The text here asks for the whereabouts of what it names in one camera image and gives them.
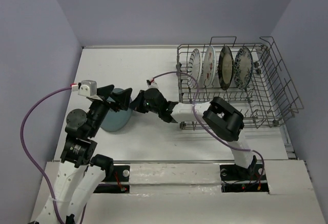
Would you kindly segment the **plain teal plate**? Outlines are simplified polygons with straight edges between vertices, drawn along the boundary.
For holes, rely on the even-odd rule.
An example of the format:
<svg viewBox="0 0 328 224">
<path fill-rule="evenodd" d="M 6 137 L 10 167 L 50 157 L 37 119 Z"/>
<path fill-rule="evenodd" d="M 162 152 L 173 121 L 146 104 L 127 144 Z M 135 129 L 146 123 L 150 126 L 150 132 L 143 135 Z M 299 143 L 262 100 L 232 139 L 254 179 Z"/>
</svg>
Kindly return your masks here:
<svg viewBox="0 0 328 224">
<path fill-rule="evenodd" d="M 110 109 L 100 127 L 106 132 L 117 132 L 129 122 L 131 116 L 132 109 L 130 108 L 118 112 Z"/>
</svg>

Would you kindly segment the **blue striped white plate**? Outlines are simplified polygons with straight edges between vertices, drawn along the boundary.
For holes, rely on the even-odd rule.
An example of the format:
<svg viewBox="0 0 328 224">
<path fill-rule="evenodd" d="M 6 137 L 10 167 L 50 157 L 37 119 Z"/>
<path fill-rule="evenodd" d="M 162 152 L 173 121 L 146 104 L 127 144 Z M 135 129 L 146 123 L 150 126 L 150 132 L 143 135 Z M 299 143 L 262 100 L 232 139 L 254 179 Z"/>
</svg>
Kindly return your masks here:
<svg viewBox="0 0 328 224">
<path fill-rule="evenodd" d="M 198 82 L 202 73 L 202 58 L 200 51 L 194 49 L 188 62 L 188 73 Z"/>
</svg>

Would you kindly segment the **watermelon pattern plate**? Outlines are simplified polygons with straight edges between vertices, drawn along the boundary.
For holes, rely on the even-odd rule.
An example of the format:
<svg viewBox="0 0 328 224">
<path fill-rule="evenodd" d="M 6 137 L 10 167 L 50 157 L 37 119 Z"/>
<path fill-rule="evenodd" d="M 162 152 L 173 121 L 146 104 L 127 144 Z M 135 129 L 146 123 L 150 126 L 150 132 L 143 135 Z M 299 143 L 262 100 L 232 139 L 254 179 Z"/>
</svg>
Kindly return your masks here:
<svg viewBox="0 0 328 224">
<path fill-rule="evenodd" d="M 204 86 L 210 86 L 215 77 L 216 52 L 213 46 L 208 46 L 203 60 L 203 79 Z"/>
</svg>

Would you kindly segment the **dark brown rimmed plate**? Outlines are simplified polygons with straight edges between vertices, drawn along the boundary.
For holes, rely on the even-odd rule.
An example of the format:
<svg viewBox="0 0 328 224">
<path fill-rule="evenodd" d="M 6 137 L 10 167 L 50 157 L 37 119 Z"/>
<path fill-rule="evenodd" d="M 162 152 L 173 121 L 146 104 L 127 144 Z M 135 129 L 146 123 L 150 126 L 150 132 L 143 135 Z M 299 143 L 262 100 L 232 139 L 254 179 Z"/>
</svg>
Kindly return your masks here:
<svg viewBox="0 0 328 224">
<path fill-rule="evenodd" d="M 230 87 L 234 75 L 234 60 L 231 49 L 228 46 L 223 46 L 219 55 L 218 77 L 222 90 L 227 90 Z"/>
</svg>

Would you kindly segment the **blue floral plate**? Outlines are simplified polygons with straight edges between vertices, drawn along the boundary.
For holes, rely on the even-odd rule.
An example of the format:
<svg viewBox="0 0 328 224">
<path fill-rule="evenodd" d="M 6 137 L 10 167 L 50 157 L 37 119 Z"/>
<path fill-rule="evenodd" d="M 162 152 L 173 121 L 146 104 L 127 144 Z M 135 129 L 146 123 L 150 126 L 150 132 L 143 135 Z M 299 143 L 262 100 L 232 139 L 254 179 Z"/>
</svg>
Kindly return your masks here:
<svg viewBox="0 0 328 224">
<path fill-rule="evenodd" d="M 234 82 L 238 89 L 244 90 L 248 87 L 253 74 L 253 57 L 250 50 L 241 47 L 234 59 Z"/>
</svg>

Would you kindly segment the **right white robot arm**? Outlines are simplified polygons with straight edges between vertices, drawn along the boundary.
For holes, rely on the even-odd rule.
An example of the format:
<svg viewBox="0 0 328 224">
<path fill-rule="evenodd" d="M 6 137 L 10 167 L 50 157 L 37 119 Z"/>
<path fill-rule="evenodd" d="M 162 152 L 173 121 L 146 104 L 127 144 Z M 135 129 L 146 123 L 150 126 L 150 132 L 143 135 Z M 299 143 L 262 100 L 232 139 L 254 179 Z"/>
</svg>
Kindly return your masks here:
<svg viewBox="0 0 328 224">
<path fill-rule="evenodd" d="M 237 175 L 247 179 L 254 174 L 257 159 L 243 132 L 244 116 L 221 97 L 205 103 L 183 104 L 168 101 L 158 89 L 150 88 L 141 90 L 130 108 L 139 113 L 153 112 L 167 123 L 197 121 L 207 124 L 231 149 Z"/>
</svg>

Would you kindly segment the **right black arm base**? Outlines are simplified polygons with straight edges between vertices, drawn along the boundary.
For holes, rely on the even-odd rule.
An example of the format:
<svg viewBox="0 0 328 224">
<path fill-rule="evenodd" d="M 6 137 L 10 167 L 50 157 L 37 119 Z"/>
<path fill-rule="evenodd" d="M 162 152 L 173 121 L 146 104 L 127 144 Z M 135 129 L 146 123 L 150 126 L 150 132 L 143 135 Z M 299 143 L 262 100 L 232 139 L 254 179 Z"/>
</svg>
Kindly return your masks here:
<svg viewBox="0 0 328 224">
<path fill-rule="evenodd" d="M 221 190 L 223 193 L 267 192 L 269 186 L 262 165 L 257 164 L 254 172 L 235 164 L 220 165 Z"/>
</svg>

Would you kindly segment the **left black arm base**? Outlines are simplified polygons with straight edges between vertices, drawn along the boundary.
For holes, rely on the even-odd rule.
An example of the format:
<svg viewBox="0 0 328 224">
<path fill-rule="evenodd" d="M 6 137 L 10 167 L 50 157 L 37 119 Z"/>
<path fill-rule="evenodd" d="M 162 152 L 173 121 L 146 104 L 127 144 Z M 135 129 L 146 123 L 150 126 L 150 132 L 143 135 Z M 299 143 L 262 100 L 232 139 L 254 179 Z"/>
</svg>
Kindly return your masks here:
<svg viewBox="0 0 328 224">
<path fill-rule="evenodd" d="M 95 194 L 128 194 L 130 193 L 130 166 L 115 165 L 114 171 L 107 176 L 94 190 Z"/>
</svg>

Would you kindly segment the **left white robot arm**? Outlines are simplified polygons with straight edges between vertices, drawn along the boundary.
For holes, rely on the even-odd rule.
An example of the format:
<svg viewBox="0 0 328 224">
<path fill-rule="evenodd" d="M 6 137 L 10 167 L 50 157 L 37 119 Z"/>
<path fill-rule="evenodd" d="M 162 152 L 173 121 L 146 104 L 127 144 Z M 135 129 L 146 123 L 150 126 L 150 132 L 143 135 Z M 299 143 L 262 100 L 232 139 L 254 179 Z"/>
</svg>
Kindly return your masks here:
<svg viewBox="0 0 328 224">
<path fill-rule="evenodd" d="M 50 195 L 34 223 L 82 223 L 88 200 L 97 186 L 113 176 L 113 159 L 95 154 L 93 141 L 109 110 L 127 110 L 132 88 L 115 93 L 114 85 L 97 87 L 83 80 L 67 88 L 91 101 L 88 111 L 72 110 L 66 117 L 66 139 L 56 180 L 44 179 Z"/>
</svg>

